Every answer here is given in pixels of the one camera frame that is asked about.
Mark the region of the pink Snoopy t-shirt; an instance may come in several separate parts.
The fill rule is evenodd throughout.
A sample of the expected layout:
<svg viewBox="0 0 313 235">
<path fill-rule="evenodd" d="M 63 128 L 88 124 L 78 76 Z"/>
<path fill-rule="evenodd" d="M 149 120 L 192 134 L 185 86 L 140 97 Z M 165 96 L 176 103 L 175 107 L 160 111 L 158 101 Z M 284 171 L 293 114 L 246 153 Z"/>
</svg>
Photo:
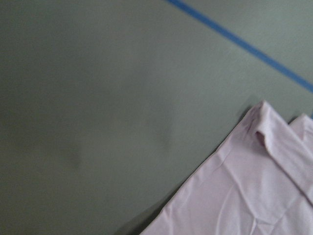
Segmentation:
<svg viewBox="0 0 313 235">
<path fill-rule="evenodd" d="M 145 235 L 310 235 L 313 120 L 253 106 Z"/>
</svg>

